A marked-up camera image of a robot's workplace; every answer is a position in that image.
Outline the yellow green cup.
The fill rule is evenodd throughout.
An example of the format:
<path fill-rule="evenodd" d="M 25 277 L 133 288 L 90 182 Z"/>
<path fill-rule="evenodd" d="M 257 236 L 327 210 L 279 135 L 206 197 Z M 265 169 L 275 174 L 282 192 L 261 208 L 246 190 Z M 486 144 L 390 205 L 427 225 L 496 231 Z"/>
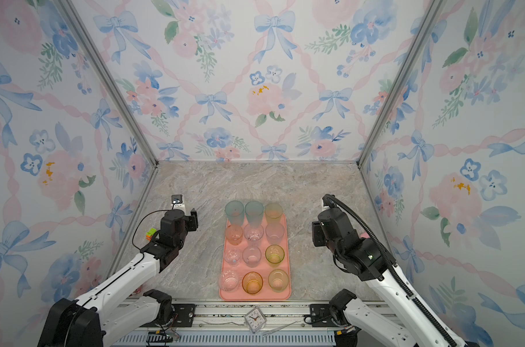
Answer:
<path fill-rule="evenodd" d="M 283 208 L 276 202 L 268 203 L 265 206 L 265 219 L 268 225 L 280 224 L 283 214 Z"/>

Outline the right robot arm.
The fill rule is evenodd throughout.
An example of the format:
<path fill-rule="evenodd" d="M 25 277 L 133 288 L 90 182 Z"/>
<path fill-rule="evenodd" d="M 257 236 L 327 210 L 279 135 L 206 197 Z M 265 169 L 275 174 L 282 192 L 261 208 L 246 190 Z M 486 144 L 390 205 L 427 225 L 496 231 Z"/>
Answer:
<path fill-rule="evenodd" d="M 375 237 L 360 237 L 338 207 L 322 211 L 312 224 L 313 243 L 327 247 L 334 263 L 365 282 L 398 318 L 375 312 L 355 293 L 343 289 L 329 302 L 333 322 L 369 333 L 385 346 L 468 346 L 413 289 L 394 257 Z"/>

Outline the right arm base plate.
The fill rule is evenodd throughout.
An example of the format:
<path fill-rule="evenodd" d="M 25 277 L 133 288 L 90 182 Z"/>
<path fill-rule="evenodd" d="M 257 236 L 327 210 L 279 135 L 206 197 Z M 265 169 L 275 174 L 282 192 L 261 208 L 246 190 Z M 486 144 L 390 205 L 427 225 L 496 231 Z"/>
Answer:
<path fill-rule="evenodd" d="M 313 328 L 345 329 L 352 326 L 346 318 L 346 305 L 310 304 L 309 310 L 304 321 Z"/>

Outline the clear glass column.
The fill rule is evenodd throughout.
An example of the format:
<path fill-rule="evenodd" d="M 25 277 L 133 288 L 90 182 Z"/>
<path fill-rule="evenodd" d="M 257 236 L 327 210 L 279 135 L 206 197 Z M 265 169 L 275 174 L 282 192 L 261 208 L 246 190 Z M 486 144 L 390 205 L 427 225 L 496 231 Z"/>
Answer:
<path fill-rule="evenodd" d="M 247 224 L 243 236 L 248 244 L 259 244 L 265 236 L 265 230 L 261 224 Z"/>

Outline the clear pinkish cup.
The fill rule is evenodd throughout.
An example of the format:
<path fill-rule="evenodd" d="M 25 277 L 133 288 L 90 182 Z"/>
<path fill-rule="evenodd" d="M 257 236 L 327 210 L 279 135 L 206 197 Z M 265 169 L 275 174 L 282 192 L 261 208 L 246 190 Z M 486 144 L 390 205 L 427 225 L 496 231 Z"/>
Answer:
<path fill-rule="evenodd" d="M 266 239 L 269 244 L 280 244 L 285 233 L 286 230 L 282 224 L 267 225 L 265 229 Z"/>

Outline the clear textured cup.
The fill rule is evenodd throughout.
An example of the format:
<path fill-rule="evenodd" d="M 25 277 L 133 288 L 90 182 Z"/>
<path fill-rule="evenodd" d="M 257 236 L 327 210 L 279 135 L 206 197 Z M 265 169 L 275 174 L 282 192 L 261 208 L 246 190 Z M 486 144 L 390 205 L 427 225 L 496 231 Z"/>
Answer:
<path fill-rule="evenodd" d="M 262 258 L 262 252 L 257 246 L 248 246 L 242 252 L 242 259 L 246 266 L 258 267 Z"/>

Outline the pink tinted glass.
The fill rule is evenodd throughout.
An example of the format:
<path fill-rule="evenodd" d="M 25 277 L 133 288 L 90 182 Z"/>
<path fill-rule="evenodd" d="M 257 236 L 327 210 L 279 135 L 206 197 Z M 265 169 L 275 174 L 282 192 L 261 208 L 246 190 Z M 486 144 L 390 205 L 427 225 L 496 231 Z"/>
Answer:
<path fill-rule="evenodd" d="M 225 238 L 226 241 L 232 246 L 240 245 L 242 243 L 243 236 L 244 231 L 241 226 L 232 224 L 226 228 Z"/>

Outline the teal textured cup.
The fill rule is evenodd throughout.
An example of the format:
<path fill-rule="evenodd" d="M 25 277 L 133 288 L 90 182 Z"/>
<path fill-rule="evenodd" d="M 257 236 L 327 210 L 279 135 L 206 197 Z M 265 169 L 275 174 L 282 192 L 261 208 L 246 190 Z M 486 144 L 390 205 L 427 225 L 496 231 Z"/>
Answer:
<path fill-rule="evenodd" d="M 249 201 L 245 205 L 245 216 L 251 227 L 258 228 L 262 224 L 265 206 L 259 201 Z"/>
<path fill-rule="evenodd" d="M 245 221 L 245 207 L 241 201 L 233 200 L 225 206 L 225 214 L 231 225 L 243 226 Z"/>

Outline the clear frosted cup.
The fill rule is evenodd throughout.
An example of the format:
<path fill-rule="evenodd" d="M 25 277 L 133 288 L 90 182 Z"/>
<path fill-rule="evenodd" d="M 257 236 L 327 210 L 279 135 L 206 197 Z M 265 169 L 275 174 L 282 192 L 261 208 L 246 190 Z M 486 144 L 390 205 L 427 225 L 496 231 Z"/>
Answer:
<path fill-rule="evenodd" d="M 224 292 L 233 292 L 239 286 L 239 273 L 235 270 L 225 270 L 219 278 L 219 289 Z"/>

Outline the small clear glass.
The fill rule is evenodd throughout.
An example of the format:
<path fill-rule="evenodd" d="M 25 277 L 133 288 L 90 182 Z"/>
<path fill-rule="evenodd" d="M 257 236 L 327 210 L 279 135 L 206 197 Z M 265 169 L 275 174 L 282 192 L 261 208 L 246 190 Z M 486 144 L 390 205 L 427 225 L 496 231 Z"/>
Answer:
<path fill-rule="evenodd" d="M 231 267 L 238 266 L 242 260 L 242 250 L 232 247 L 223 253 L 223 258 L 225 263 Z"/>

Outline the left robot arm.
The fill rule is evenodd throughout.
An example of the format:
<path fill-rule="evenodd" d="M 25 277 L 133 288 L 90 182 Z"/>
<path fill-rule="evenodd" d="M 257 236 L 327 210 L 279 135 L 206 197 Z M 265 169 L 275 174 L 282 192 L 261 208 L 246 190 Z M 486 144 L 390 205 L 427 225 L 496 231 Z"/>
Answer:
<path fill-rule="evenodd" d="M 199 227 L 196 210 L 172 208 L 163 214 L 159 230 L 126 266 L 76 299 L 60 299 L 51 307 L 39 346 L 111 346 L 142 325 L 164 328 L 173 321 L 171 295 L 156 289 L 126 307 L 121 305 L 165 270 L 184 247 L 187 234 Z"/>

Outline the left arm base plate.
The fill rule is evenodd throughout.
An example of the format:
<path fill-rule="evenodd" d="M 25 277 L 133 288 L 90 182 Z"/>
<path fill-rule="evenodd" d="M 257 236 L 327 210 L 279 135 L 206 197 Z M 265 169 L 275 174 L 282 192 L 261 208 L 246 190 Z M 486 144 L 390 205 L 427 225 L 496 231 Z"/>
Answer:
<path fill-rule="evenodd" d="M 195 304 L 161 304 L 156 322 L 164 328 L 191 328 Z"/>

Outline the light green textured cup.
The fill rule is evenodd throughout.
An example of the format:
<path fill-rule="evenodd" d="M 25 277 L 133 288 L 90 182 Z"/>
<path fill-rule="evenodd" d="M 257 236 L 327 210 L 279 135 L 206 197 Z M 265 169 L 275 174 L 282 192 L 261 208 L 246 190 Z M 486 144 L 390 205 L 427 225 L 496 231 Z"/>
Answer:
<path fill-rule="evenodd" d="M 283 292 L 289 286 L 289 275 L 281 269 L 272 270 L 268 276 L 268 284 L 274 292 Z"/>

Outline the amber yellow cup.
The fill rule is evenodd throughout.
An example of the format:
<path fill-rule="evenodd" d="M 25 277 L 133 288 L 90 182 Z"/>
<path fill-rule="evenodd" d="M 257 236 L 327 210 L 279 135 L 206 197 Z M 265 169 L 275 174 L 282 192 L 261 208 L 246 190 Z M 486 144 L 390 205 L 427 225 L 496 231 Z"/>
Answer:
<path fill-rule="evenodd" d="M 242 288 L 249 295 L 255 295 L 263 288 L 263 278 L 255 271 L 247 273 L 242 279 Z"/>

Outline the bright green glass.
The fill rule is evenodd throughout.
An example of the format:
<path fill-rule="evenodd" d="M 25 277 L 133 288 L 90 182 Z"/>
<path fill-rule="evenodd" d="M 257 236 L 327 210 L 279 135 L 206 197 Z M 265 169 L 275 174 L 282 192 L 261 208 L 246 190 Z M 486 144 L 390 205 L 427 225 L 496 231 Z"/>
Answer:
<path fill-rule="evenodd" d="M 271 244 L 265 250 L 265 258 L 271 267 L 278 267 L 285 258 L 285 250 L 278 244 Z"/>

